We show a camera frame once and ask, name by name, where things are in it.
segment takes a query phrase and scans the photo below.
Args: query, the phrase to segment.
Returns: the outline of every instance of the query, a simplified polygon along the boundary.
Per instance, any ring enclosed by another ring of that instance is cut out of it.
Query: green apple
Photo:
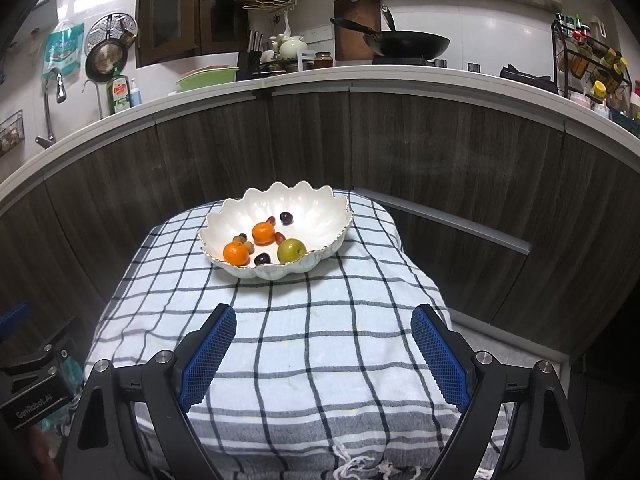
[[[306,247],[295,238],[287,238],[278,246],[278,259],[281,264],[288,264],[299,260],[306,254]]]

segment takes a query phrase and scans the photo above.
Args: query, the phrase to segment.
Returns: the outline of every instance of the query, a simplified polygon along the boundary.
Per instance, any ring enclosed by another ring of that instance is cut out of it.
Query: wok
[[[413,57],[429,60],[443,54],[449,46],[449,38],[444,38],[437,34],[414,32],[412,30],[395,30],[391,12],[383,6],[382,13],[391,30],[377,32],[370,27],[345,18],[331,18],[330,21],[336,27],[364,34],[362,37],[364,42],[379,56]]]

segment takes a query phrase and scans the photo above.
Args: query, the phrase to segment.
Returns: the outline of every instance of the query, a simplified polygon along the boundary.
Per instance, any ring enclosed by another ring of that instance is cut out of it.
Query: fruit bowl
[[[280,214],[290,212],[293,222],[283,225]],[[252,228],[268,217],[276,218],[275,230],[287,238],[301,240],[306,253],[295,262],[278,263],[278,245],[255,246],[249,263],[233,266],[223,259],[222,251],[234,236],[246,233],[252,239]],[[202,252],[217,266],[236,278],[279,280],[291,272],[309,272],[321,260],[335,254],[353,220],[353,212],[345,196],[334,196],[329,186],[313,189],[308,182],[287,187],[275,182],[267,191],[250,188],[240,200],[226,199],[219,212],[207,215],[206,227],[198,231]],[[256,266],[258,254],[267,253],[270,264]]]

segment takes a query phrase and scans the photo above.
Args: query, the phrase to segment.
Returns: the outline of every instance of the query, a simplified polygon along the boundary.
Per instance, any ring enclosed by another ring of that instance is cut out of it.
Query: frying pan
[[[121,72],[127,63],[127,49],[120,40],[111,37],[111,19],[109,16],[107,37],[89,51],[84,63],[86,76],[97,83],[106,83],[113,77],[116,63]]]
[[[449,46],[449,38],[444,38],[437,34],[396,30],[394,19],[386,6],[382,6],[382,14],[391,30],[377,32],[370,27],[345,18],[331,18],[330,21],[336,27],[364,34],[362,37],[364,42],[379,56],[411,57],[428,60],[435,59],[443,54]]]

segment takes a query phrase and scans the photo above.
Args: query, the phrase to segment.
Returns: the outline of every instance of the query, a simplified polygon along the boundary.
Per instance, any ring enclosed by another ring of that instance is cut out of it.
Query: wooden cutting board
[[[334,16],[380,31],[380,0],[335,0]],[[362,33],[335,26],[334,29],[336,61],[373,59],[373,51],[362,39]]]

